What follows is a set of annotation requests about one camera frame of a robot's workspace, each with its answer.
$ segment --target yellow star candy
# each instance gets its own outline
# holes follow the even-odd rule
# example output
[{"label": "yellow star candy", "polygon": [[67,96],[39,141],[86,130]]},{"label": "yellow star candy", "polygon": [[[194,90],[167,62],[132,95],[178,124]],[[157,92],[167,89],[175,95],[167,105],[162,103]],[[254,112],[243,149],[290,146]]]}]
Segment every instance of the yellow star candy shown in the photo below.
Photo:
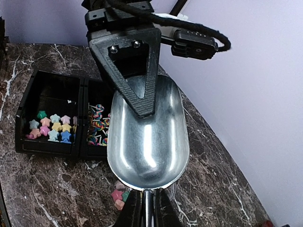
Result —
[{"label": "yellow star candy", "polygon": [[62,131],[71,132],[71,126],[69,124],[62,125]]},{"label": "yellow star candy", "polygon": [[62,126],[60,122],[55,122],[52,126],[52,129],[55,129],[56,131],[61,131],[62,130]]}]

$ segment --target pink star candy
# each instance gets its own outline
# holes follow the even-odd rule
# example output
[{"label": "pink star candy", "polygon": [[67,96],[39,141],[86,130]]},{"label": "pink star candy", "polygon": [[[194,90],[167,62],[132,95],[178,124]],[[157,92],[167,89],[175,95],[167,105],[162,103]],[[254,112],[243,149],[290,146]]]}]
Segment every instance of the pink star candy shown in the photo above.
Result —
[{"label": "pink star candy", "polygon": [[46,125],[40,127],[40,133],[44,136],[47,136],[49,131],[50,131],[50,129]]},{"label": "pink star candy", "polygon": [[114,201],[116,201],[116,200],[123,200],[122,194],[123,194],[122,191],[118,191],[116,189],[116,190],[114,190],[114,192],[111,195],[112,195]]},{"label": "pink star candy", "polygon": [[123,201],[121,201],[121,200],[116,200],[116,201],[115,201],[115,207],[116,207],[118,210],[122,210],[124,204],[125,204],[125,203],[124,203]]},{"label": "pink star candy", "polygon": [[47,127],[49,127],[49,126],[50,126],[50,123],[51,123],[51,119],[48,119],[47,117],[45,117],[45,118],[41,119],[40,122],[41,122],[42,126],[47,126]]},{"label": "pink star candy", "polygon": [[64,115],[64,116],[61,118],[62,124],[70,124],[70,123],[71,123],[70,119],[71,119],[71,118],[70,118],[69,116]]},{"label": "pink star candy", "polygon": [[33,130],[30,132],[30,135],[33,135],[33,136],[34,136],[34,139],[37,139],[38,137],[41,136],[41,133],[40,133],[40,130],[39,130],[39,129],[33,129]]},{"label": "pink star candy", "polygon": [[123,190],[123,189],[125,189],[125,186],[124,186],[124,184],[122,184],[120,181],[116,181],[116,182],[115,182],[115,188],[116,188],[117,190]]}]

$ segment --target screw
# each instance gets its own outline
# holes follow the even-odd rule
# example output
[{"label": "screw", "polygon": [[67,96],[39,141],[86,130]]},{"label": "screw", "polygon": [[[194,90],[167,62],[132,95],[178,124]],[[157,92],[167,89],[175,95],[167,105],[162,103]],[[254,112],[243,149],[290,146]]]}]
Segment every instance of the screw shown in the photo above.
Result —
[{"label": "screw", "polygon": [[112,47],[110,47],[109,51],[110,51],[110,53],[115,54],[115,53],[118,53],[118,48],[116,46],[112,46]]},{"label": "screw", "polygon": [[134,42],[134,48],[139,48],[141,46],[141,43],[139,41]]}]

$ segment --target green star candy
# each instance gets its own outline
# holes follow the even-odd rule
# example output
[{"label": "green star candy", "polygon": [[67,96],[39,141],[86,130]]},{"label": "green star candy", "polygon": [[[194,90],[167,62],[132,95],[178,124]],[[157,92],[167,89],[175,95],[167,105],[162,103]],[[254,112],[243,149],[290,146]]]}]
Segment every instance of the green star candy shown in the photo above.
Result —
[{"label": "green star candy", "polygon": [[43,119],[45,117],[47,117],[46,112],[44,110],[40,110],[39,113],[37,114],[37,118]]},{"label": "green star candy", "polygon": [[124,193],[122,194],[123,202],[126,202],[128,196],[129,196],[129,192],[124,192]]}]

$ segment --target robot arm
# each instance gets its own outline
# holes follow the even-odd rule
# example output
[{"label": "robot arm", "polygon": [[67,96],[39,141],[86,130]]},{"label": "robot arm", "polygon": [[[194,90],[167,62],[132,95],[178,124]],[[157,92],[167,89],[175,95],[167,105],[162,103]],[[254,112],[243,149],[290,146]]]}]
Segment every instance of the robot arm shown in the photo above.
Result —
[{"label": "robot arm", "polygon": [[[139,118],[155,111],[161,42],[171,45],[173,55],[200,60],[230,48],[227,37],[215,30],[153,14],[150,0],[84,0],[82,6],[89,10],[85,15],[87,38],[102,79],[120,92]],[[225,46],[218,47],[214,38]],[[127,83],[128,77],[136,75],[146,75],[144,97],[138,97]]]}]

